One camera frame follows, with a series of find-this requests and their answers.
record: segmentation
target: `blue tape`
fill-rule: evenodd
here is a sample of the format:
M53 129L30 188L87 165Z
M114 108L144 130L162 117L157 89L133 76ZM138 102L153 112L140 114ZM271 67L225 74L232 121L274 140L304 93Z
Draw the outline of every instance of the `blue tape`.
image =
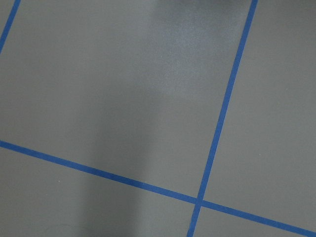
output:
M0 38L0 54L2 52L2 48L4 46L5 40L9 34L9 31L11 29L14 17L16 12L18 11L19 5L20 5L21 0L15 0L13 7L11 9L10 15L8 17L8 20L6 21L5 27L3 29L3 32L1 34L1 38Z
M242 53L243 53L243 49L244 49L245 44L246 44L247 36L248 36L249 30L250 30L251 22L252 22L252 19L253 19L255 10L256 10L257 3L258 3L258 0L252 0L250 8L249 8L249 13L248 13L246 23L245 23L245 26L244 26L244 29L243 29L243 32L241 35L241 39L240 39L240 43L239 43L239 46L237 49L237 53L236 53L233 68L231 71L231 75L230 75L230 78L229 78L229 81L227 84L221 112L219 114L219 118L218 118L217 125L215 128L213 141L212 141L210 152L209 152L209 155L207 158L207 162L206 162L205 170L203 173L201 185L200 185L200 188L198 191L197 203L196 203L194 210L193 210L193 213L192 213L190 226L189 226L189 229L187 232L187 237L193 236L196 225L197 225L198 215L199 215L199 212L201 209L202 201L204 199L207 182L208 182L209 176L211 174L211 170L212 170L212 166L213 166L213 162L214 162L214 158L215 158L215 153L216 153L216 149L218 146L219 138L221 136L221 132L222 132L228 104L229 104L229 101L231 98L234 82L236 79L240 60L241 60Z
M288 225L282 222L278 222L278 221L274 221L274 220L270 220L261 216L257 216L257 215L253 215L244 211L239 211L230 207L226 207L226 206L222 206L222 205L218 205L209 201L203 201L202 202L202 206L206 207L206 208L210 208L212 210L216 210L216 211L220 211L220 212L224 212L233 216L237 216L243 219L247 219L250 221L254 221L254 222L258 222L260 224L264 224L267 226L271 226L271 227L275 227L284 231L289 231L292 233L296 233L299 235L303 235L303 236L308 236L308 237L316 237L316 232L313 231L308 231L299 227L295 227L292 225Z
M25 155L28 155L31 157L46 160L46 161L49 161L49 162L52 162L55 164L66 166L66 167L69 167L72 169L80 170L80 171L88 173L88 174L93 174L93 175L100 176L100 177L103 177L106 179L111 179L111 180L114 180L114 181L117 181L117 182L120 182L123 184L134 186L134 187L137 187L140 189L151 191L151 192L156 193L156 194L161 194L161 195L164 195L167 197L175 198L175 199L189 202L192 204L196 203L195 197L191 197L191 196L188 196L185 194L177 193L177 192L174 192L174 191L171 191L168 189L163 189L163 188L160 188L160 187L157 187L154 185L146 184L146 183L136 181L133 179L129 179L129 178L126 178L126 177L123 177L120 175L112 174L112 173L109 173L109 172L106 172L106 171L103 171L100 169L96 169L96 168L92 168L92 167L89 167L89 166L86 166L83 164L76 163L76 162L73 162L70 160L61 159L58 157L47 155L45 153L37 152L37 151L31 150L31 149L28 149L25 147L20 147L20 146L17 146L17 145L14 145L14 144L11 144L11 143L8 143L5 141L0 140L0 147L15 151L15 152L19 152L19 153L22 153L22 154L25 154Z

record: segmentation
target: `gray floor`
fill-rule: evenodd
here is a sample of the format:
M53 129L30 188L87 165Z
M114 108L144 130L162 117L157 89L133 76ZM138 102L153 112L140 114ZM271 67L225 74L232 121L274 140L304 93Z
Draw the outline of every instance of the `gray floor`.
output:
M0 139L196 197L250 2L22 0ZM205 200L316 231L315 28L313 0L259 1ZM191 203L0 157L1 237L187 234ZM202 208L194 236L299 235Z

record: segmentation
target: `diagonal blue line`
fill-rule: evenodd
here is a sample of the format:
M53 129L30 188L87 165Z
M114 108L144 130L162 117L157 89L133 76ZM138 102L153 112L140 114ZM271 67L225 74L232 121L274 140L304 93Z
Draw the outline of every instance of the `diagonal blue line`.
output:
M21 0L15 0L14 1L13 7L12 7L11 12L10 12L10 15L8 17L8 20L6 21L4 30L3 30L2 34L1 34L1 38L0 38L0 54L1 54L2 48L4 46L5 40L6 40L8 34L9 34L9 31L11 29L11 26L12 26L15 14L18 11L20 2L21 2Z
M202 206L216 211L224 212L250 221L258 222L267 226L275 227L281 230L289 231L303 236L316 237L316 232L308 231L299 227L288 225L282 222L274 221L261 216L253 215L244 211L239 211L230 207L218 205L209 201L203 201Z
M227 84L227 88L226 88L226 92L225 92L225 96L224 96L224 100L223 100L223 104L222 104L222 108L221 108L221 112L219 114L219 118L217 121L217 125L215 128L215 132L214 132L214 137L213 137L213 141L211 144L211 148L210 148L210 152L207 158L207 162L206 162L206 166L205 166L205 170L203 173L203 177L202 177L202 181L201 181L201 185L198 191L198 195L197 195L197 203L194 206L194 210L192 213L192 217L191 217L191 222L190 222L190 226L187 232L187 237L192 237L197 225L197 221L198 221L198 215L201 209L201 205L202 205L202 201L204 199L204 195L205 195L205 190L206 190L206 186L207 186L207 182L212 170L212 165L214 162L214 158L215 158L215 153L216 153L216 149L217 149L217 145L219 142L219 138L221 136L221 132L222 132L222 128L223 128L223 124L224 124L224 120L225 120L225 116L226 116L226 112L227 112L227 108L228 108L228 104L231 98L231 94L232 94L232 90L233 90L233 86L234 86L234 82L236 79L236 75L238 72L238 68L239 68L239 64L240 64L240 60L242 57L242 53L243 53L243 49L245 47L246 44L246 40L247 40L247 36L250 30L250 26L251 26L251 22L256 10L256 6L257 6L258 0L252 0L250 8L249 8L249 13L246 19L246 23L241 35L241 39L240 39L240 43L237 49L237 53L236 53L236 57L234 60L234 64L233 64L233 68L231 71L231 75Z
M93 175L100 176L100 177L103 177L106 179L111 179L111 180L114 180L114 181L117 181L117 182L120 182L123 184L134 186L134 187L137 187L140 189L151 191L151 192L156 193L156 194L161 194L161 195L164 195L167 197L175 198L175 199L189 202L192 204L195 204L195 202L196 202L195 197L191 197L191 196L188 196L185 194L174 192L174 191L171 191L168 189L163 189L163 188L151 185L151 184L146 184L146 183L143 183L143 182L140 182L137 180L133 180L133 179L129 179L129 178L126 178L126 177L123 177L120 175L112 174L112 173L109 173L109 172L106 172L106 171L103 171L100 169L96 169L96 168L92 168L92 167L89 167L89 166L86 166L83 164L76 163L76 162L73 162L70 160L54 157L54 156L51 156L51 155L48 155L45 153L41 153L41 152L37 152L37 151L31 150L31 149L25 148L25 147L20 147L20 146L11 144L9 142L5 142L5 141L0 140L0 147L15 151L15 152L19 152L19 153L22 153L22 154L25 154L25 155L28 155L31 157L36 157L36 158L39 158L42 160L46 160L46 161L49 161L49 162L52 162L55 164L63 165L63 166L66 166L66 167L69 167L72 169L80 170L80 171L88 173L88 174L93 174Z

